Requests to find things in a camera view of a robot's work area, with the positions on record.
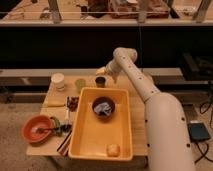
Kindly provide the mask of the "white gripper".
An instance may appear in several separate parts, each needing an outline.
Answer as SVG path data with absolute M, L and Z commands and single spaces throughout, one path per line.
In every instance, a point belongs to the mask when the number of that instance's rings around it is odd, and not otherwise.
M 113 78 L 114 84 L 117 83 L 117 73 L 112 69 L 111 64 L 108 63 L 105 67 L 97 69 L 96 75 L 109 75 Z

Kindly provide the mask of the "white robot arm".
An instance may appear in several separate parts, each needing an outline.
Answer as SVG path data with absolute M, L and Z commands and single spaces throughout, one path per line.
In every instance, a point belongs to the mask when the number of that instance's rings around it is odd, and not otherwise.
M 113 59 L 96 71 L 114 82 L 124 71 L 145 105 L 145 127 L 150 171 L 196 171 L 186 117 L 179 100 L 160 91 L 134 64 L 137 51 L 118 47 Z

